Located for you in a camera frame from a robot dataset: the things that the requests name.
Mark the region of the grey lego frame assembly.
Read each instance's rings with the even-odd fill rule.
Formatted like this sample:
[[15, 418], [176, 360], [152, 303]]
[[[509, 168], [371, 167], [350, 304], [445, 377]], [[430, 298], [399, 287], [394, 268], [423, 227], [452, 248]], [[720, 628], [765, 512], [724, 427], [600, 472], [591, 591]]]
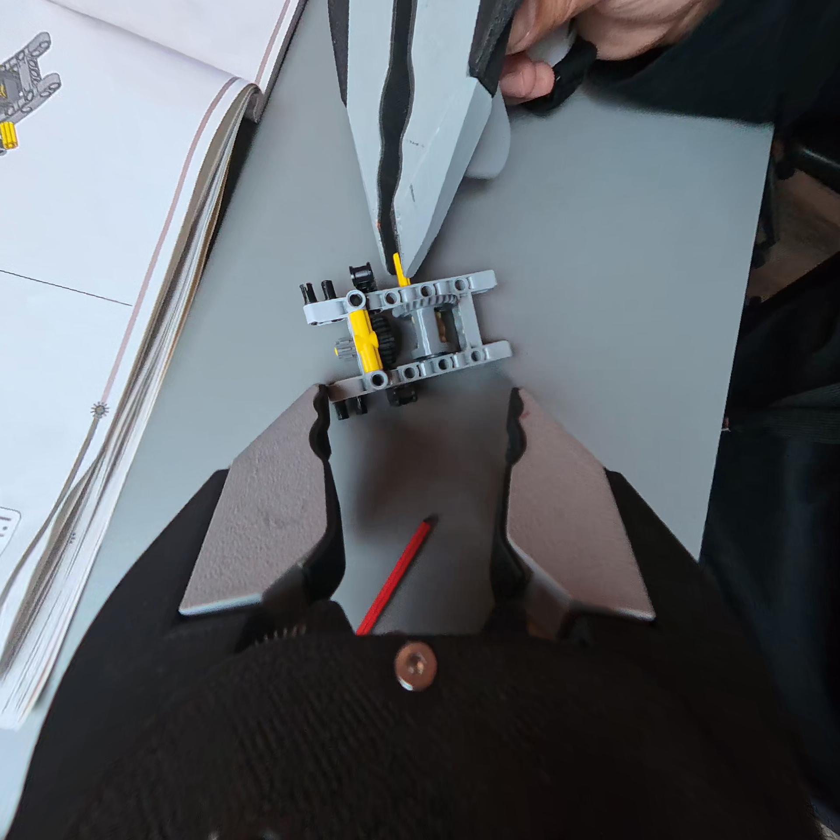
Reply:
[[[508, 341], [487, 342], [481, 335], [475, 299], [497, 287], [492, 270], [380, 288], [371, 265], [365, 264], [350, 268], [350, 282], [343, 295], [331, 280], [322, 281], [321, 297], [311, 283], [300, 287], [308, 325], [346, 328], [347, 336], [335, 342], [333, 351], [339, 360], [358, 368], [356, 375], [328, 385], [329, 400], [339, 420], [365, 414], [366, 400], [374, 394], [385, 394], [391, 406], [408, 405], [417, 400], [421, 382], [512, 357]], [[446, 334], [451, 352], [414, 360], [412, 323], [408, 318], [396, 318], [394, 308], [418, 298], [448, 294], [456, 295], [458, 302], [450, 310], [437, 312], [437, 324], [440, 337]]]

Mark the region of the red lego axle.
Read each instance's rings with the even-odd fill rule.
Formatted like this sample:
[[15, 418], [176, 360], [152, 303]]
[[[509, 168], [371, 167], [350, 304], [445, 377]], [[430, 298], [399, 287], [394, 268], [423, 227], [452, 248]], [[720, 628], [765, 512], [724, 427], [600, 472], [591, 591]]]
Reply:
[[354, 633], [356, 636], [368, 636], [373, 633], [386, 607], [392, 602], [394, 595], [399, 590], [407, 572], [411, 569], [415, 558], [424, 547], [437, 522], [438, 515], [433, 513], [425, 517], [418, 525], [405, 549], [400, 554], [399, 559], [385, 579], [371, 606], [356, 628]]

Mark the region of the lego instruction booklet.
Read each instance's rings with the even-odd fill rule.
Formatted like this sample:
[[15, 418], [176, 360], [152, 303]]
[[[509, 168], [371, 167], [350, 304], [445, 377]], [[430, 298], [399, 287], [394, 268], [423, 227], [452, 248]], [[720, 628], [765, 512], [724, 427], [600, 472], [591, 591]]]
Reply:
[[304, 2], [2, 2], [3, 730], [54, 669]]

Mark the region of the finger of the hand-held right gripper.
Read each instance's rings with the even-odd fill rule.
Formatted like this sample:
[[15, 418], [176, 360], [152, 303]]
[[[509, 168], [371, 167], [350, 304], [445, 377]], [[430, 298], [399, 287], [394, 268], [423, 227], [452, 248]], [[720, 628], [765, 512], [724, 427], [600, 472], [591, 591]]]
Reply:
[[405, 274], [427, 256], [490, 115], [491, 96], [469, 71], [479, 9], [479, 1], [416, 4], [412, 103], [393, 199]]
[[386, 260], [379, 227], [377, 177], [382, 157], [382, 90], [390, 64], [393, 1], [350, 1], [346, 104], [364, 194], [379, 248]]

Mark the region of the person's right forearm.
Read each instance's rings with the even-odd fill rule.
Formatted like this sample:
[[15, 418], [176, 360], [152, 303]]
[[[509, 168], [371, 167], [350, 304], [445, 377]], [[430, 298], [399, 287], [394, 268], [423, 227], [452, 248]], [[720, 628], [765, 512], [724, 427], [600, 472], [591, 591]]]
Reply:
[[587, 81], [646, 109], [780, 128], [838, 120], [838, 68], [838, 1], [725, 1], [674, 45], [597, 60]]

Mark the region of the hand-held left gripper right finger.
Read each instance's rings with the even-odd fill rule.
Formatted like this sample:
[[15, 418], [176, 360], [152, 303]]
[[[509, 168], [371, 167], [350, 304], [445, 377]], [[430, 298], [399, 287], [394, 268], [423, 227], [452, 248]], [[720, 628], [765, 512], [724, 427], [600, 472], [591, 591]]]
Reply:
[[511, 390], [490, 556], [498, 600], [531, 622], [592, 613], [652, 622], [655, 609], [601, 462], [524, 389]]

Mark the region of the grey lego differential housing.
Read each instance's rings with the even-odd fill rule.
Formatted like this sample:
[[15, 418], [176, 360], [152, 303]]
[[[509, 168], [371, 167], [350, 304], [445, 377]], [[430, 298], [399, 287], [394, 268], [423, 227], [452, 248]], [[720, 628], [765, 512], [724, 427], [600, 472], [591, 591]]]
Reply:
[[452, 351], [449, 342], [440, 337], [437, 313], [450, 310], [458, 302], [456, 295], [435, 295], [420, 297], [394, 308], [393, 314], [399, 319], [410, 319], [416, 341], [412, 357], [415, 361], [426, 360]]

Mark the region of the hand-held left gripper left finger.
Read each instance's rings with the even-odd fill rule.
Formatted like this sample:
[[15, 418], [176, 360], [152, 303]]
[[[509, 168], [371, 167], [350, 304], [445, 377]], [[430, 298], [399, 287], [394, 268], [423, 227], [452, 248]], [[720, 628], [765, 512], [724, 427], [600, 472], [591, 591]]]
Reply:
[[257, 606], [302, 617], [345, 571], [325, 385], [308, 388], [233, 461], [180, 614]]

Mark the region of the person's right hand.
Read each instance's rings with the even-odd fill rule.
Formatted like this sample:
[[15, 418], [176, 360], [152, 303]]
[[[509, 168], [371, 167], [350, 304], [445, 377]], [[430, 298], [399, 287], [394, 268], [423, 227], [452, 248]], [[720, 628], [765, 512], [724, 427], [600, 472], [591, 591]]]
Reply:
[[626, 60], [671, 46], [695, 29], [718, 1], [525, 1], [511, 23], [499, 87], [510, 102], [553, 89], [553, 69], [528, 51], [556, 29], [574, 23], [603, 60]]

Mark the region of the black office chair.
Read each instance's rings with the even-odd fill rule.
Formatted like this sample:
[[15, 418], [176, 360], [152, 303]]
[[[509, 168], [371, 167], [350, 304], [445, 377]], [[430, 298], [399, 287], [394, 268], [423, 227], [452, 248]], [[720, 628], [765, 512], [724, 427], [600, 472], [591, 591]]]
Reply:
[[778, 179], [786, 180], [796, 172], [803, 172], [839, 194], [839, 140], [817, 136], [791, 140], [774, 164]]

